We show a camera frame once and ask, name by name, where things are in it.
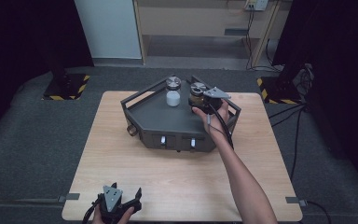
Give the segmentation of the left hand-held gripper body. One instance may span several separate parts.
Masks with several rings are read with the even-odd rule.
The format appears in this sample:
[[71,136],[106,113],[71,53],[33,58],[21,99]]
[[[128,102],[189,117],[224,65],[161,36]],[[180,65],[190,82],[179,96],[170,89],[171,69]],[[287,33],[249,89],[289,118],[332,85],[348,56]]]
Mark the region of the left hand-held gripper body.
[[125,212],[133,207],[130,202],[122,203],[121,189],[116,187],[103,186],[102,200],[100,203],[100,212],[103,223],[118,223]]

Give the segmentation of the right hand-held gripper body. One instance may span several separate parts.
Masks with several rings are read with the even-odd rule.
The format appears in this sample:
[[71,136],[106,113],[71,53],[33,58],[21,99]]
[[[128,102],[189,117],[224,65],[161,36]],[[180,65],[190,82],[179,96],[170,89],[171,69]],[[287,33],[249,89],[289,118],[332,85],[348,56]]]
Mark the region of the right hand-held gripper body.
[[205,91],[202,94],[200,109],[205,114],[213,114],[221,107],[223,99],[226,100],[230,98],[231,96],[228,93],[221,91],[217,87],[214,87],[212,89]]

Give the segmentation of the glass jar with brown powder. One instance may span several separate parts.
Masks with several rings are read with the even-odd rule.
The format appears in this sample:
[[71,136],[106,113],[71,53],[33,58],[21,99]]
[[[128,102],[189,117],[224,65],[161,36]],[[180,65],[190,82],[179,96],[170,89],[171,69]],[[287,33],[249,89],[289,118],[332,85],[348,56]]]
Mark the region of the glass jar with brown powder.
[[207,90],[207,87],[201,82],[194,82],[190,85],[189,102],[192,105],[203,104],[203,93]]

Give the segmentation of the glass jar with white powder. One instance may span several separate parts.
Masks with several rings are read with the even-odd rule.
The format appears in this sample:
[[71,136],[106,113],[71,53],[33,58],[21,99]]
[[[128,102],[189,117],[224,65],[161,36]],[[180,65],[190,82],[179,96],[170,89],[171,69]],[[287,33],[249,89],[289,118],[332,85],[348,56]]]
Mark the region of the glass jar with white powder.
[[166,79],[166,103],[175,107],[181,100],[181,80],[179,77],[172,76]]

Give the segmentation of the black corner shelf rack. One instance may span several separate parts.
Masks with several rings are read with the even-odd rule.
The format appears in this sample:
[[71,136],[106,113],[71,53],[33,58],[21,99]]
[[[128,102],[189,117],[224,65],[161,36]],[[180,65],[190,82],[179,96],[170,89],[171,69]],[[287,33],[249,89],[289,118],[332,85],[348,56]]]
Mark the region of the black corner shelf rack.
[[[210,152],[215,144],[203,127],[199,116],[189,105],[190,85],[201,82],[207,90],[214,88],[199,77],[181,80],[181,100],[178,106],[166,103],[166,78],[121,101],[127,131],[137,135],[148,148],[161,148],[176,151]],[[230,99],[223,99],[231,107],[229,119],[224,127],[227,137],[235,129],[241,109]]]

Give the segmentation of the person's left hand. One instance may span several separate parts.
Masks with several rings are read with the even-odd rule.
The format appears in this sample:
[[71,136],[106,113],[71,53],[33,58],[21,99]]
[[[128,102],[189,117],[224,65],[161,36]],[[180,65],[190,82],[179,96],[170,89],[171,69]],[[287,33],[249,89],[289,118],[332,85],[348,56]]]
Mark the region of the person's left hand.
[[[128,221],[130,220],[131,215],[133,214],[133,212],[134,212],[134,208],[133,207],[129,208],[123,214],[122,218],[119,220],[119,222],[117,224],[127,224]],[[101,214],[99,205],[97,205],[95,207],[92,224],[104,224],[103,220],[102,220],[102,214]]]

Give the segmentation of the person's right hand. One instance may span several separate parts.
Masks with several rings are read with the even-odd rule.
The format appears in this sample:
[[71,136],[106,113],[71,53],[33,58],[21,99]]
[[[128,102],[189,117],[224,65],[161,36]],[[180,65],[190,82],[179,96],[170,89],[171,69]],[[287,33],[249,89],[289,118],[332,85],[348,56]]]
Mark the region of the person's right hand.
[[[205,131],[211,136],[213,141],[217,144],[220,141],[227,141],[227,135],[222,123],[216,115],[208,116],[201,109],[193,107],[192,111],[198,115],[204,125]],[[222,101],[221,107],[217,110],[218,114],[227,123],[229,119],[228,104],[226,101]]]

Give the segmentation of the black stand with striped base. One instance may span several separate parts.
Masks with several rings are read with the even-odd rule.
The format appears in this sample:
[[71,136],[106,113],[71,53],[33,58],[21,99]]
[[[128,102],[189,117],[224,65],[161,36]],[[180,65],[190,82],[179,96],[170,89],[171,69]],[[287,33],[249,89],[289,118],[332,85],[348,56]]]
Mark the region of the black stand with striped base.
[[78,99],[90,77],[86,74],[68,73],[53,56],[47,58],[47,65],[53,78],[43,93],[43,99],[56,101]]
[[301,97],[293,83],[299,70],[298,65],[286,65],[277,77],[260,77],[257,84],[263,101],[267,104],[301,104]]

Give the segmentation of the dark flat plate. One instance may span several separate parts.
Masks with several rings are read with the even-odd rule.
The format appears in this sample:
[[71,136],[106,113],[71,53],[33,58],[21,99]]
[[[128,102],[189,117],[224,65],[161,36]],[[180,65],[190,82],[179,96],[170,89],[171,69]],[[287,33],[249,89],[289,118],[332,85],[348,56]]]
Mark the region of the dark flat plate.
[[248,35],[249,31],[247,29],[241,28],[227,28],[225,29],[224,35]]

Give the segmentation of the wooden shelf unit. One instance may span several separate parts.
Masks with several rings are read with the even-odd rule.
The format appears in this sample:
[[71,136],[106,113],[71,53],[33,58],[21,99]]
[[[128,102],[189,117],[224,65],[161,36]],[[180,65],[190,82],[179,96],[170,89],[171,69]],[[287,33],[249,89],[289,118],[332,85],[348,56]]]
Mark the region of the wooden shelf unit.
[[[248,0],[133,0],[142,60],[152,37],[238,37],[248,54],[246,66],[256,67],[281,7],[282,0],[268,0],[264,11],[246,10]],[[241,28],[248,35],[224,35],[227,28]]]

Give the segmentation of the white power strip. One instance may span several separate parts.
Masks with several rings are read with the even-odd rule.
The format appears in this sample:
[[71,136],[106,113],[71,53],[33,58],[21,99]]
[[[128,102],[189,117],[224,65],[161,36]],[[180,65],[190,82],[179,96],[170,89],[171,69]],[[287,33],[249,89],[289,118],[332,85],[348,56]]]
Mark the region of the white power strip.
[[248,0],[246,10],[264,11],[267,8],[269,0]]

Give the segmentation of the white panel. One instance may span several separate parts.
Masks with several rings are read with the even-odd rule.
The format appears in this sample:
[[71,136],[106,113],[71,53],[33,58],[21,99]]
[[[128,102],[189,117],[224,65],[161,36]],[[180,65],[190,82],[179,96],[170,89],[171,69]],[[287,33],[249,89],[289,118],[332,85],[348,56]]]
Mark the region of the white panel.
[[75,0],[94,59],[141,59],[133,0]]

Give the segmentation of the dark curtain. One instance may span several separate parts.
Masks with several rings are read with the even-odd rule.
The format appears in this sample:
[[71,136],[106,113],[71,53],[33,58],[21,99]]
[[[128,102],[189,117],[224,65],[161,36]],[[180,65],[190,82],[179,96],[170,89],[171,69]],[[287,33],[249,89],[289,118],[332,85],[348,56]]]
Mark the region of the dark curtain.
[[311,113],[332,153],[358,172],[358,0],[293,0],[273,62],[284,65],[279,86],[312,66]]
[[0,119],[21,84],[49,71],[43,39],[61,66],[93,65],[75,0],[0,0]]

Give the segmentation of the grey table bracket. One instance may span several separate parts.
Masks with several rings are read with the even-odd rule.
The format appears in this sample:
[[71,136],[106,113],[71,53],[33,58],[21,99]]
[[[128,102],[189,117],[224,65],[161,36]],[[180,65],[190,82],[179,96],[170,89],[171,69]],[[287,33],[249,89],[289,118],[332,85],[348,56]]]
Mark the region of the grey table bracket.
[[58,197],[58,203],[65,203],[68,200],[78,200],[80,193],[67,193]]
[[285,198],[287,203],[295,203],[298,204],[300,207],[305,207],[308,205],[308,202],[303,199],[298,199],[297,197],[286,197]]

